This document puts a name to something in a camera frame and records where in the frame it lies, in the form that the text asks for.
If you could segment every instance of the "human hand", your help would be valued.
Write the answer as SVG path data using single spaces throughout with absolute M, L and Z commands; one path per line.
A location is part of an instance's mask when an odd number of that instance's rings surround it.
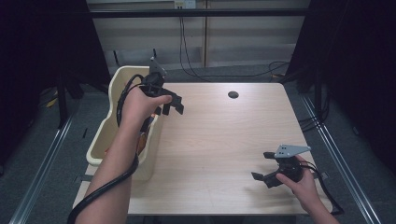
M 133 88 L 127 95 L 123 109 L 122 120 L 123 123 L 141 122 L 151 116 L 157 106 L 168 104 L 172 101 L 172 96 L 163 95 L 159 97 L 148 97 L 140 88 Z
M 296 158 L 302 165 L 307 165 L 301 156 L 297 155 Z M 318 196 L 314 176 L 309 169 L 303 169 L 303 178 L 297 183 L 282 174 L 276 174 L 276 178 L 292 190 L 306 212 L 309 213 L 313 207 L 323 204 Z

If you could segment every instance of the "person's right hand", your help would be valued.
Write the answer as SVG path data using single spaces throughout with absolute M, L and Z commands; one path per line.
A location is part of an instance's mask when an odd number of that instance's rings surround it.
M 302 165 L 307 165 L 304 158 L 299 155 L 296 157 Z M 318 196 L 318 190 L 315 185 L 314 176 L 311 174 L 309 169 L 303 169 L 303 178 L 297 183 L 282 174 L 276 174 L 276 178 L 292 190 L 294 195 L 300 201 L 301 207 L 306 212 L 309 213 L 313 206 L 322 204 Z

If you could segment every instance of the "person's right arm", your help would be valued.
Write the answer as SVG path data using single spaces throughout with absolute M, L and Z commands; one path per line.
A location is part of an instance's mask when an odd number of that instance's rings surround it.
M 296 157 L 304 164 L 305 160 L 301 156 Z M 276 174 L 276 178 L 292 190 L 300 201 L 301 207 L 314 219 L 315 223 L 339 224 L 337 219 L 327 211 L 327 208 L 320 200 L 317 187 L 315 186 L 314 176 L 309 169 L 304 168 L 303 174 L 303 179 L 297 183 L 282 174 Z

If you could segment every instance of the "gray floor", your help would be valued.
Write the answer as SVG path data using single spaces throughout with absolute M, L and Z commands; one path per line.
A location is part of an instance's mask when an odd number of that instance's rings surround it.
M 286 67 L 281 69 L 275 73 L 284 73 Z M 196 69 L 196 73 L 200 76 L 217 76 L 205 77 L 213 82 L 268 82 L 269 74 L 248 76 L 266 70 L 267 65 L 255 65 Z M 168 73 L 168 82 L 202 82 L 197 77 L 186 75 L 182 70 L 170 70 Z M 294 112 L 298 119 L 308 118 L 301 95 L 295 87 L 295 82 L 285 85 Z M 64 223 L 70 212 L 80 178 L 87 165 L 85 153 L 108 111 L 108 100 L 105 94 L 97 92 L 89 86 L 84 85 L 83 88 L 86 90 L 83 99 L 68 100 L 70 111 L 75 108 L 76 113 L 35 205 L 29 211 L 27 223 Z M 309 92 L 307 96 L 312 98 L 312 92 Z M 42 101 L 45 102 L 49 97 L 50 95 L 43 96 Z M 0 223 L 10 221 L 24 192 L 35 177 L 40 162 L 46 156 L 57 132 L 58 112 L 56 105 L 50 108 L 40 107 L 32 127 L 7 162 L 6 173 L 0 178 Z M 395 176 L 373 155 L 365 139 L 353 132 L 353 123 L 345 116 L 336 102 L 331 101 L 329 117 L 325 124 L 382 223 L 393 223 L 396 219 L 396 213 L 393 212 L 396 208 Z M 346 211 L 343 215 L 337 216 L 337 219 L 341 223 L 366 223 L 318 132 L 312 130 L 304 133 L 304 136 L 308 145 L 313 148 L 312 154 L 319 170 L 329 175 L 329 178 L 325 180 L 329 192 Z M 143 223 L 144 219 L 146 223 L 151 223 L 153 217 L 129 217 L 128 223 Z M 211 223 L 213 218 L 161 217 L 161 220 L 163 223 Z M 227 223 L 233 223 L 233 218 L 231 217 Z M 310 217 L 297 216 L 246 217 L 244 223 L 300 224 L 313 222 Z

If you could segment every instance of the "light wood surface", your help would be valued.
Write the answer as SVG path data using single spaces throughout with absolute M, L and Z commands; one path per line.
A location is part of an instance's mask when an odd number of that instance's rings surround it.
M 276 151 L 281 144 L 306 146 L 282 85 L 166 83 L 165 88 L 183 97 L 184 114 L 171 108 L 164 117 L 153 176 L 133 181 L 129 214 L 305 213 L 286 186 L 268 189 L 250 173 L 266 175 L 277 169 L 276 161 L 264 158 L 265 151 Z M 229 91 L 239 97 L 229 98 Z M 314 162 L 310 152 L 302 156 Z M 95 169 L 89 166 L 86 174 Z M 76 202 L 86 188 L 86 183 L 81 185 Z

